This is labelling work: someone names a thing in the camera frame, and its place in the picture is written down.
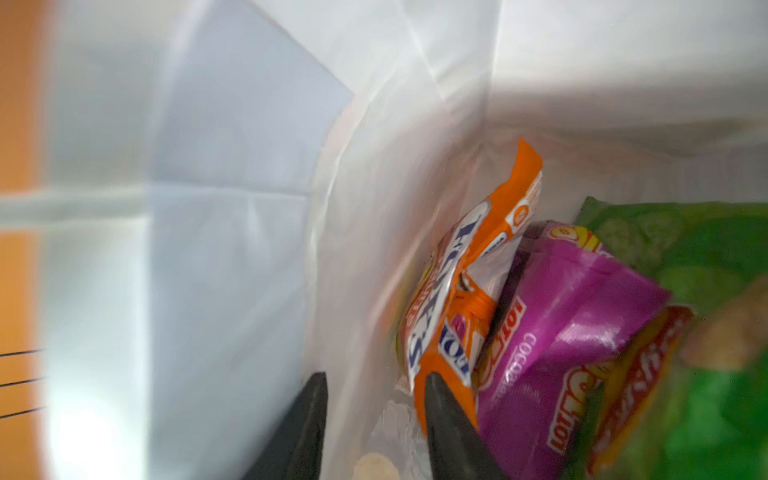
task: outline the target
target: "black line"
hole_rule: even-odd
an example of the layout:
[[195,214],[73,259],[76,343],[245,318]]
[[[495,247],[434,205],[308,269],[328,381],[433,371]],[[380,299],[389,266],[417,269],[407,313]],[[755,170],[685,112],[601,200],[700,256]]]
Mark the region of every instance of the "black line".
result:
[[13,386],[13,385],[21,385],[22,383],[30,383],[30,382],[37,382],[39,379],[30,379],[30,380],[22,380],[21,382],[10,382],[10,383],[3,383],[0,385],[0,389],[4,386]]
[[37,412],[38,410],[43,410],[43,408],[38,407],[36,409],[25,410],[24,412],[16,412],[16,413],[9,413],[7,415],[0,415],[0,420],[7,419],[8,417],[15,417],[17,415],[24,415],[25,413]]
[[0,353],[0,357],[14,356],[14,355],[26,355],[27,353],[37,353],[40,350],[27,350],[26,352],[13,352],[13,353]]

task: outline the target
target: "orange snack bag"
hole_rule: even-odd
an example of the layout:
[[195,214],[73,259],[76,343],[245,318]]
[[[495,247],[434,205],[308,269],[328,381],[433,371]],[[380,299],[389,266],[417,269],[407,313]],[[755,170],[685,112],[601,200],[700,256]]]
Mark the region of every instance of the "orange snack bag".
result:
[[440,240],[400,330],[416,412],[426,432],[426,377],[439,372],[477,427],[472,371],[541,191],[541,157],[519,141],[504,182]]

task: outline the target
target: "purple snack bag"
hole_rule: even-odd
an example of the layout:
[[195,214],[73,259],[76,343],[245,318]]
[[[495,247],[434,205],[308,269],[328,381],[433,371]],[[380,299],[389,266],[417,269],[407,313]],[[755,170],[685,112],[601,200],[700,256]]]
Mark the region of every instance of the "purple snack bag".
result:
[[518,480],[557,478],[586,395],[606,373],[585,364],[615,356],[670,295],[583,227],[550,223],[535,235],[477,398],[480,436]]

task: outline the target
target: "candy wrapper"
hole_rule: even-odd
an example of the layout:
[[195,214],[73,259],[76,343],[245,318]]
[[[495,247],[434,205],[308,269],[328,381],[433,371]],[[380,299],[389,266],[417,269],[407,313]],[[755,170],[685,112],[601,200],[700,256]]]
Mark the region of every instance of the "candy wrapper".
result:
[[399,338],[416,411],[426,431],[426,376],[439,372],[473,425],[472,371],[496,301],[536,208],[541,157],[520,140],[512,174],[440,241]]
[[[529,229],[525,272],[479,369],[480,435],[512,478],[557,478],[607,364],[670,293],[621,265],[583,227]],[[512,290],[516,263],[505,286]]]

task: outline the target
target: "chip bag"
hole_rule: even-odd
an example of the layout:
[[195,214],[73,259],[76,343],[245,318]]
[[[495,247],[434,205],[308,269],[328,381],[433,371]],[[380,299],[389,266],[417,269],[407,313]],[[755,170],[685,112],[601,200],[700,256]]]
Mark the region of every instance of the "chip bag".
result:
[[399,333],[424,432],[426,377],[439,372],[477,426],[472,371],[541,190],[541,157],[523,140],[506,182],[440,240]]
[[768,478],[768,204],[588,198],[577,222],[684,306],[589,399],[561,478]]
[[[605,362],[670,297],[586,228],[547,223],[525,234],[534,235],[521,246],[518,257],[531,248],[525,271],[478,369],[480,436],[518,480],[558,477],[587,394],[607,378]],[[520,268],[516,261],[510,279]]]

